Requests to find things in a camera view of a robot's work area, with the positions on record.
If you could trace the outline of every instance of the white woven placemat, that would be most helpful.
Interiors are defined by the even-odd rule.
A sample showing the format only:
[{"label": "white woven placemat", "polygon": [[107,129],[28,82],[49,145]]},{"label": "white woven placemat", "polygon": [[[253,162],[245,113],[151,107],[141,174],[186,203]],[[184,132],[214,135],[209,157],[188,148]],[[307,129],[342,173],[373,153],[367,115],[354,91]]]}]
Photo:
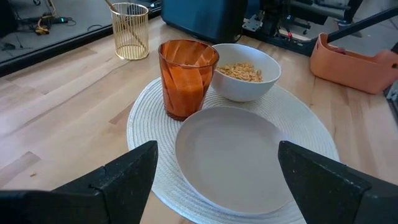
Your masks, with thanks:
[{"label": "white woven placemat", "polygon": [[[305,104],[277,85],[260,100],[249,103],[229,101],[209,88],[203,107],[213,106],[252,111],[272,122],[297,144],[339,161],[335,144],[320,120]],[[174,141],[181,124],[165,113],[159,78],[139,95],[127,121],[130,150],[149,140],[158,142],[159,160],[152,191],[163,203],[195,223],[305,223],[295,202],[266,215],[241,217],[223,213],[201,200],[184,182],[175,159]]]}]

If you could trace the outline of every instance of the orange bin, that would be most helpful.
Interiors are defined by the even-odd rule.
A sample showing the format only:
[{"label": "orange bin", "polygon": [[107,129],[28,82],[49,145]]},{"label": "orange bin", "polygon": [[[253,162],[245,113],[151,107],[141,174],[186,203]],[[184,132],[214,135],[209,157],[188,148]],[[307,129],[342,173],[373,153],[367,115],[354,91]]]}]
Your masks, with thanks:
[{"label": "orange bin", "polygon": [[327,34],[319,34],[312,52],[310,69],[315,76],[372,94],[398,80],[398,54],[383,50],[368,57],[329,45],[327,40]]}]

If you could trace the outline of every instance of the gray plate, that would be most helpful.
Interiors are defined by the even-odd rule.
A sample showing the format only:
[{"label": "gray plate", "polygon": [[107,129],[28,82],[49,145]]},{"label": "gray plate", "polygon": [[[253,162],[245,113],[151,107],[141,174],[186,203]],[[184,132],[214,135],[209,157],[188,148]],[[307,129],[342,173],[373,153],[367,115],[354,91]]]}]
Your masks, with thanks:
[{"label": "gray plate", "polygon": [[266,119],[239,108],[216,107],[185,120],[175,155],[201,198],[224,212],[259,215],[293,199],[277,158],[281,140],[288,138]]}]

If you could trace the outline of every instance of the stick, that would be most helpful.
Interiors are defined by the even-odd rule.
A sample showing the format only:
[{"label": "stick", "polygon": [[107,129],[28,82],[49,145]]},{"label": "stick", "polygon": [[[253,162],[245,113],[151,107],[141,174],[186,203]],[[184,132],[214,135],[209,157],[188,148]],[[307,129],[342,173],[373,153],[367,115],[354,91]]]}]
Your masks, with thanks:
[{"label": "stick", "polygon": [[[105,2],[106,2],[107,5],[111,8],[112,11],[119,13],[118,10],[109,2],[109,0],[105,0]],[[134,33],[134,31],[131,30],[131,29],[128,29],[129,24],[127,24],[125,20],[123,20],[123,26],[124,26],[125,29],[127,29],[128,31],[130,31],[131,35],[138,41],[138,43],[139,43],[141,46],[143,46],[143,47],[145,48],[145,50],[147,50],[146,45],[144,45],[144,44],[142,43],[142,41],[141,41],[141,40],[139,39],[139,37]]]}]

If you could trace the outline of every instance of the butcher block countertop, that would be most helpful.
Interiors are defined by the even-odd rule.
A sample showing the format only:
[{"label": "butcher block countertop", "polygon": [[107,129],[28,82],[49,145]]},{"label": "butcher block countertop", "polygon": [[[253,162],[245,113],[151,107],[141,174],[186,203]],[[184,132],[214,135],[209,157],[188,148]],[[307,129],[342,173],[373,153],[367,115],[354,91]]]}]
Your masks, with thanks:
[{"label": "butcher block countertop", "polygon": [[[159,17],[149,23],[143,60],[119,59],[109,36],[0,78],[0,188],[52,190],[128,151],[127,117],[160,75],[159,44],[193,39]],[[277,84],[319,117],[343,163],[398,184],[398,127],[382,95],[315,78],[306,56],[248,37],[239,42],[280,63]],[[190,222],[151,194],[141,223]]]}]

